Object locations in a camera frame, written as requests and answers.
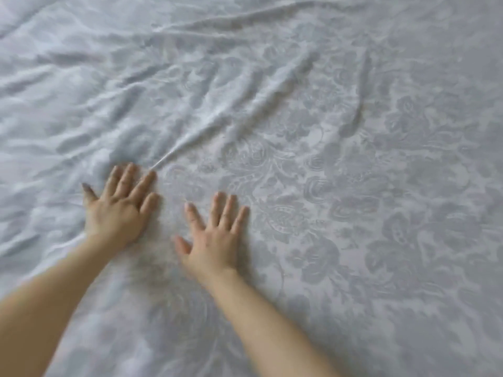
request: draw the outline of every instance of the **person's left hand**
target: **person's left hand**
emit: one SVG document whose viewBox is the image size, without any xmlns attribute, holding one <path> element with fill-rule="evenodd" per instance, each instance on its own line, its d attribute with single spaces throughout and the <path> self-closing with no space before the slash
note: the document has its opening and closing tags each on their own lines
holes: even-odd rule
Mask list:
<svg viewBox="0 0 503 377">
<path fill-rule="evenodd" d="M 142 233 L 159 202 L 159 195 L 148 192 L 155 172 L 148 172 L 133 188 L 135 164 L 126 169 L 115 166 L 98 198 L 88 184 L 84 189 L 85 233 L 88 238 L 112 242 L 122 249 Z"/>
</svg>

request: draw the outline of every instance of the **person's left arm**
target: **person's left arm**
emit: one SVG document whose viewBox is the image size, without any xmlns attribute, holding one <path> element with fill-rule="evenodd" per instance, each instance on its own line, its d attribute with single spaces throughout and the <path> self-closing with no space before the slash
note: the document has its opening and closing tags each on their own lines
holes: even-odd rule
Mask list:
<svg viewBox="0 0 503 377">
<path fill-rule="evenodd" d="M 137 167 L 115 167 L 101 197 L 83 184 L 85 240 L 47 271 L 0 302 L 2 375 L 41 377 L 92 281 L 143 231 L 159 196 L 148 193 L 149 172 L 133 188 Z"/>
</svg>

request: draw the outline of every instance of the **person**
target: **person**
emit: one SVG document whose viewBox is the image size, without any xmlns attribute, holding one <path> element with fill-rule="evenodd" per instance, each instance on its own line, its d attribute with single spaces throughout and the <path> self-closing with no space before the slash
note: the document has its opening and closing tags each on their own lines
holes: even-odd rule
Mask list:
<svg viewBox="0 0 503 377">
<path fill-rule="evenodd" d="M 9 377 L 42 376 L 73 311 L 107 263 L 142 233 L 160 196 L 149 192 L 155 172 L 133 185 L 138 167 L 114 167 L 98 197 L 83 184 L 85 240 L 47 271 L 0 302 L 0 365 Z M 236 271 L 237 245 L 249 208 L 232 215 L 236 196 L 212 202 L 205 224 L 192 203 L 185 206 L 193 244 L 174 245 L 181 265 L 214 298 L 262 377 L 336 377 L 328 359 Z"/>
</svg>

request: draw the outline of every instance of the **paisley pattern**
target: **paisley pattern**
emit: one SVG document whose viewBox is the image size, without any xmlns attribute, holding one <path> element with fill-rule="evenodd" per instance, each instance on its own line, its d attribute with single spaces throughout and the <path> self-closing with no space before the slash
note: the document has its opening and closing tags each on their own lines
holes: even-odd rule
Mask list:
<svg viewBox="0 0 503 377">
<path fill-rule="evenodd" d="M 502 0 L 0 0 L 0 291 L 81 239 L 80 182 L 159 165 L 142 241 L 48 372 L 254 375 L 180 271 L 186 199 L 350 375 L 503 370 Z"/>
</svg>

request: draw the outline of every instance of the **damask pattern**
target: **damask pattern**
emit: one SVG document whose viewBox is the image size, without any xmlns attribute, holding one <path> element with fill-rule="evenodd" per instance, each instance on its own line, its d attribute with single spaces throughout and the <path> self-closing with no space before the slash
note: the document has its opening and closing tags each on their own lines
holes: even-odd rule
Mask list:
<svg viewBox="0 0 503 377">
<path fill-rule="evenodd" d="M 48 376 L 253 376 L 180 271 L 185 200 L 251 206 L 242 269 L 341 370 L 503 370 L 502 0 L 0 0 L 0 291 L 81 240 L 80 183 L 164 200 Z"/>
</svg>

